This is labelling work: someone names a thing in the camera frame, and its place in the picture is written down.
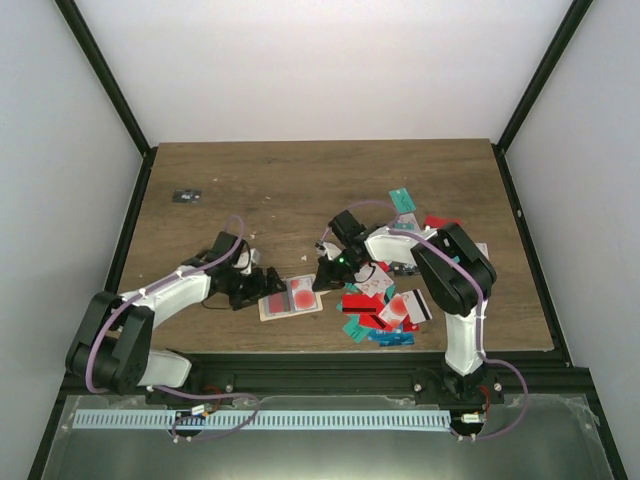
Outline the beige card holder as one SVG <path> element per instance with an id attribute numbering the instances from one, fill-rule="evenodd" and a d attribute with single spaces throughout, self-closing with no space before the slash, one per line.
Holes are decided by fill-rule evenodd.
<path id="1" fill-rule="evenodd" d="M 285 291 L 262 298 L 258 302 L 261 322 L 289 318 L 323 310 L 321 295 L 312 288 L 315 275 L 286 279 Z"/>

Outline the white card red circle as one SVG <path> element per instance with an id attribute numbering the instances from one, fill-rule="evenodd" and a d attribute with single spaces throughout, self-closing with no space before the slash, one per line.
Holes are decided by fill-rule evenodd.
<path id="1" fill-rule="evenodd" d="M 292 306 L 295 311 L 307 311 L 317 306 L 312 284 L 313 278 L 309 275 L 296 277 L 290 281 Z"/>

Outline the red card black stripe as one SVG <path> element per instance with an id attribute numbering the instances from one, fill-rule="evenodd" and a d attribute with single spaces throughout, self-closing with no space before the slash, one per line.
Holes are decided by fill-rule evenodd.
<path id="1" fill-rule="evenodd" d="M 369 297 L 366 294 L 351 294 L 344 295 L 342 298 L 343 313 L 368 315 L 378 323 L 382 322 L 379 314 L 383 308 L 384 303 L 378 296 Z"/>

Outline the red VIP card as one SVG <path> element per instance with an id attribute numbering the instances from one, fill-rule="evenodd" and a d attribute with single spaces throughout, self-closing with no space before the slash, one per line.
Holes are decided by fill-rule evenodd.
<path id="1" fill-rule="evenodd" d="M 266 298 L 266 312 L 268 316 L 285 315 L 291 312 L 289 295 L 286 292 L 271 295 Z"/>

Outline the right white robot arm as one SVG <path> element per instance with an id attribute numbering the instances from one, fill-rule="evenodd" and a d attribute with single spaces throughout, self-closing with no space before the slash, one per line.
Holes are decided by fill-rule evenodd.
<path id="1" fill-rule="evenodd" d="M 356 220 L 343 227 L 332 220 L 330 230 L 342 245 L 325 240 L 316 244 L 319 259 L 313 289 L 338 289 L 353 283 L 369 263 L 415 266 L 445 313 L 445 362 L 452 370 L 444 378 L 445 393 L 458 403 L 471 400 L 480 390 L 475 372 L 486 362 L 483 324 L 497 280 L 488 257 L 457 223 L 411 231 L 384 225 L 366 228 Z"/>

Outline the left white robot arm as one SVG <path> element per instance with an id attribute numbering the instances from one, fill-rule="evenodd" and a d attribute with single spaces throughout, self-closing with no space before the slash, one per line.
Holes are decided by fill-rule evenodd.
<path id="1" fill-rule="evenodd" d="M 163 279 L 121 295 L 102 291 L 89 302 L 65 358 L 65 368 L 93 393 L 124 395 L 138 387 L 168 387 L 181 403 L 196 402 L 203 377 L 185 356 L 151 348 L 155 328 L 182 310 L 224 294 L 232 310 L 286 291 L 275 268 L 247 274 L 222 264 L 183 265 Z"/>

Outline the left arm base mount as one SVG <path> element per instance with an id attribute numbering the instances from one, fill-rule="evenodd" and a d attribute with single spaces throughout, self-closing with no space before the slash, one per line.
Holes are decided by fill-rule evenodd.
<path id="1" fill-rule="evenodd" d="M 185 398 L 158 389 L 163 386 L 187 395 L 198 397 L 222 395 L 221 400 L 214 402 L 230 403 L 230 393 L 205 378 L 202 364 L 192 357 L 183 356 L 172 351 L 154 351 L 149 357 L 149 363 L 139 383 L 142 387 L 151 387 L 153 391 L 147 394 L 149 403 L 196 405 L 205 400 Z"/>

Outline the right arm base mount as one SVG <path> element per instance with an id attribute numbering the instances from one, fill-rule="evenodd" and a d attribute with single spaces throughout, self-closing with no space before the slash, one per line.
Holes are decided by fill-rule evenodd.
<path id="1" fill-rule="evenodd" d="M 481 366 L 474 373 L 461 376 L 449 367 L 422 368 L 411 375 L 417 403 L 439 405 L 441 408 L 471 408 L 489 403 L 503 404 L 504 395 L 495 389 L 499 376 L 494 370 Z"/>

